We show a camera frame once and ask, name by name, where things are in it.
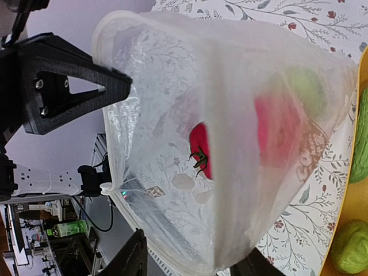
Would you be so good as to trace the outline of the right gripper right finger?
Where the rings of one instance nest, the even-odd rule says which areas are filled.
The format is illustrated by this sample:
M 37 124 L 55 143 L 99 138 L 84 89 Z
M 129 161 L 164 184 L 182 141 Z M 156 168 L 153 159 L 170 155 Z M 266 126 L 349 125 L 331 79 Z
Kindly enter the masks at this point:
M 284 276 L 284 274 L 254 248 L 245 259 L 231 267 L 231 276 Z

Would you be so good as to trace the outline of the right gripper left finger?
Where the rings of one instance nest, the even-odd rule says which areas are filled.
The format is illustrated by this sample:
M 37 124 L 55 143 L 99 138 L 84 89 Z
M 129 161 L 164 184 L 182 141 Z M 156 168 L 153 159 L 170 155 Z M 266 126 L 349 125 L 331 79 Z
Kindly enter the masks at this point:
M 92 275 L 146 276 L 148 247 L 142 229 L 136 229 L 115 257 L 102 267 L 105 254 L 98 248 L 94 254 Z

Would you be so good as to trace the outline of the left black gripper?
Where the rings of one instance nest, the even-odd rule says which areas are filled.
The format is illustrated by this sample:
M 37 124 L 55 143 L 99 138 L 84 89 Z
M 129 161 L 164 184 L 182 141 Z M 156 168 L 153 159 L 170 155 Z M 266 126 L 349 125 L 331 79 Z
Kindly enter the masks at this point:
M 37 1 L 1 1 L 1 143 L 6 144 L 20 127 L 18 107 L 19 72 L 11 46 L 24 33 Z M 101 89 L 70 93 L 67 77 L 41 77 L 24 103 L 25 132 L 45 135 L 95 110 L 123 101 L 132 79 L 115 69 L 93 62 L 93 58 L 53 33 L 42 33 L 17 43 L 22 68 L 83 79 Z

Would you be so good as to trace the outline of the red toy apple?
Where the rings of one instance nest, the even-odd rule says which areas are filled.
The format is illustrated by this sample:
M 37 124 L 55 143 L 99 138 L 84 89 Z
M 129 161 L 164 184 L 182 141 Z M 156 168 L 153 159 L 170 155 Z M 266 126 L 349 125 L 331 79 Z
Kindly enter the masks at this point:
M 255 98 L 258 145 L 262 166 L 286 168 L 293 163 L 305 119 L 289 95 L 264 94 Z

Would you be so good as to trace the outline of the clear zip top bag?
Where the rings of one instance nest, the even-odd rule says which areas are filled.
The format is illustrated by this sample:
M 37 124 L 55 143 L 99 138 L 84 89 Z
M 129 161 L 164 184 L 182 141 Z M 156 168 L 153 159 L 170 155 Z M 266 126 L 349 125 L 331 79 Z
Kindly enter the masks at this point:
M 196 20 L 170 11 L 118 10 L 93 35 L 95 63 L 132 80 L 129 97 L 103 110 L 112 185 L 164 154 L 210 182 L 213 268 L 244 259 L 308 180 L 354 98 L 357 64 L 268 22 Z M 313 120 L 288 84 L 292 67 L 313 70 L 327 106 Z M 255 98 L 289 95 L 305 123 L 286 168 L 262 166 Z M 189 134 L 207 127 L 213 179 L 198 176 Z

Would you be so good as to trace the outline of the green toy lime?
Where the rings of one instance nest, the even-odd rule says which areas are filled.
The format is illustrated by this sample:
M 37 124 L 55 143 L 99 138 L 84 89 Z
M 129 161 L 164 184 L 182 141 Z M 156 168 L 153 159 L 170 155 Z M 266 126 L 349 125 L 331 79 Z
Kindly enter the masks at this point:
M 292 67 L 287 71 L 287 81 L 303 104 L 305 113 L 313 120 L 319 119 L 327 106 L 319 76 L 308 68 Z

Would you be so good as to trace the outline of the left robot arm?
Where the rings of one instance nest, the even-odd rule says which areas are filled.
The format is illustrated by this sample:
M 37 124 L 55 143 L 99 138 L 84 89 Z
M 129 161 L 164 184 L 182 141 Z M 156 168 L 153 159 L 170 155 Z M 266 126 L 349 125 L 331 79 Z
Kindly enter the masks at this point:
M 31 12 L 48 1 L 1 2 L 1 200 L 39 195 L 97 197 L 111 182 L 107 162 L 51 172 L 15 164 L 5 146 L 19 128 L 45 135 L 100 108 L 127 99 L 132 79 L 99 66 L 87 53 L 52 33 L 22 39 Z

